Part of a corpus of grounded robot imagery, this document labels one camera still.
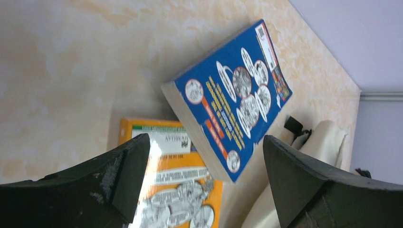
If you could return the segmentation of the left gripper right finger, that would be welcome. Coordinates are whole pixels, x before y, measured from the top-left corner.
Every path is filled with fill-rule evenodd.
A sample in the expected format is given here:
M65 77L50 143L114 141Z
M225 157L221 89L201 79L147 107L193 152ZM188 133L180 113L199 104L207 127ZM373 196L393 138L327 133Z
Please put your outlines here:
M402 227L402 185L341 170L272 135L263 154L282 228Z

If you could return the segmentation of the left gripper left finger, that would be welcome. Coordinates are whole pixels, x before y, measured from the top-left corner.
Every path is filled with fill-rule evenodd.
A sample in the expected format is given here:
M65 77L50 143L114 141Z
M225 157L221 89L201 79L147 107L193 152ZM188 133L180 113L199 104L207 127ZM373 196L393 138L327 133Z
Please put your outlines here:
M37 181L0 187L3 228L126 228L135 217L150 152L142 133Z

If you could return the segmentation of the cream canvas student bag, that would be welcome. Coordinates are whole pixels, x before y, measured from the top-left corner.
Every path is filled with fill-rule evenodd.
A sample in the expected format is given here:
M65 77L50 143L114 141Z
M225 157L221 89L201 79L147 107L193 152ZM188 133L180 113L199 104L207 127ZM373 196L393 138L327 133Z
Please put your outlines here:
M321 121L314 130L303 130L302 124L289 117L284 127L293 132L295 139L291 147L324 163L341 167L343 155L340 152L347 131L331 120ZM280 223L273 200L270 184L266 186L242 224L243 228L279 228Z

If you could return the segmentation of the orange book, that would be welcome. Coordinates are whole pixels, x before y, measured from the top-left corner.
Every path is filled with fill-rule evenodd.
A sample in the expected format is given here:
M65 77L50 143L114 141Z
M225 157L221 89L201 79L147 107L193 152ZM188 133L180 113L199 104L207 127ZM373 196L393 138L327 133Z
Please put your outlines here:
M178 121L122 118L119 144L146 133L150 152L132 228L216 228L223 183Z

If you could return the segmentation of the blue white book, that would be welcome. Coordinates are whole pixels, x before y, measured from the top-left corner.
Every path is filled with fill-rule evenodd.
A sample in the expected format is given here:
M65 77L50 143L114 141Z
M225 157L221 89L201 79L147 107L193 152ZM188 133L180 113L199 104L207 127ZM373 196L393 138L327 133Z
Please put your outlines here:
M292 96L265 20L161 85L213 178L236 182Z

